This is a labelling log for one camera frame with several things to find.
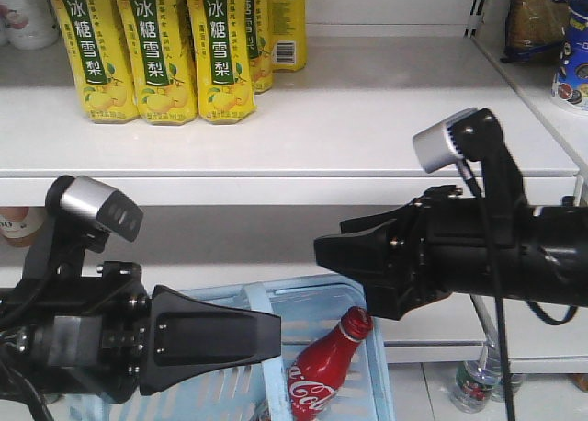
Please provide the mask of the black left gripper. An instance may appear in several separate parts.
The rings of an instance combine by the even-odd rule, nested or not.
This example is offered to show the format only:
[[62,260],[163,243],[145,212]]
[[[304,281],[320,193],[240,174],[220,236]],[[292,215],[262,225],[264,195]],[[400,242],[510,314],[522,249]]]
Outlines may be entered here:
[[[108,261],[94,277],[50,286],[27,314],[27,370],[42,393],[86,393],[124,403],[138,386],[150,298],[141,266]],[[281,354],[281,318],[198,301],[158,285],[140,365],[142,395],[215,370]]]

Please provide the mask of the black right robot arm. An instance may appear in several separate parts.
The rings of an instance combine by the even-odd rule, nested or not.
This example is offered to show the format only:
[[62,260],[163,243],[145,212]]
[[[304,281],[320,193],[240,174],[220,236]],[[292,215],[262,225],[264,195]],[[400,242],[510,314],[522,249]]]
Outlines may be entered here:
[[532,206],[496,116],[467,108],[413,137],[422,169],[454,165],[463,187],[428,188],[404,206],[343,221],[319,237],[319,266],[358,282],[367,308],[400,320],[454,292],[491,296],[499,364],[512,388],[503,303],[525,302],[552,323],[547,303],[567,317],[587,303],[587,210],[571,204]]

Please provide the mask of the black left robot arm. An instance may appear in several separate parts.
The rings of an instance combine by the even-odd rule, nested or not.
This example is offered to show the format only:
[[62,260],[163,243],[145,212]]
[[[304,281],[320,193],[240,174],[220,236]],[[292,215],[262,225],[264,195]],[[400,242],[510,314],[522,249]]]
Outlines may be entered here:
[[47,219],[18,284],[1,291],[1,396],[48,420],[49,394],[124,403],[198,375],[258,364],[281,353],[281,320],[253,308],[196,300],[158,285],[141,266],[107,261],[83,274],[85,253],[110,235],[134,241],[141,208],[88,176],[50,186]]

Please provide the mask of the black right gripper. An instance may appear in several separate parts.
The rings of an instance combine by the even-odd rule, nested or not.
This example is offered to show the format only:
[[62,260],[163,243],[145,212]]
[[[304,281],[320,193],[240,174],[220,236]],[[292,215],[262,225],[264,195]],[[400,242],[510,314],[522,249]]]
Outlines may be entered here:
[[318,237],[318,266],[363,287],[368,311],[399,320],[454,292],[494,293],[492,263],[479,200],[461,188],[428,188],[408,204],[340,223]]

